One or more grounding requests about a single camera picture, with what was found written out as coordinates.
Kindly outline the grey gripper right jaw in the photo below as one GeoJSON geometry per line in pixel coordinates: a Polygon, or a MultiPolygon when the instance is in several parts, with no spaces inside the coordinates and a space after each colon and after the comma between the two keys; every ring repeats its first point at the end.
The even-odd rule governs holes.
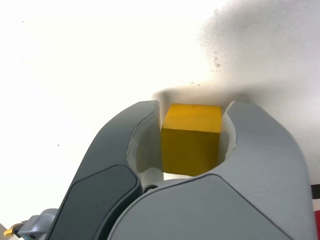
{"type": "Polygon", "coordinates": [[[261,107],[233,101],[222,118],[224,161],[135,200],[111,240],[312,240],[309,172],[293,136],[261,107]]]}

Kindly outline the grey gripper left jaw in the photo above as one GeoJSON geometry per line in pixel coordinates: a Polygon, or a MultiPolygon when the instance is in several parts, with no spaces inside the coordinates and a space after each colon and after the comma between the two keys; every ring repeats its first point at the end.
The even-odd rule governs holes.
{"type": "Polygon", "coordinates": [[[146,186],[164,179],[160,106],[140,101],[107,122],[90,144],[47,234],[105,240],[146,186]]]}

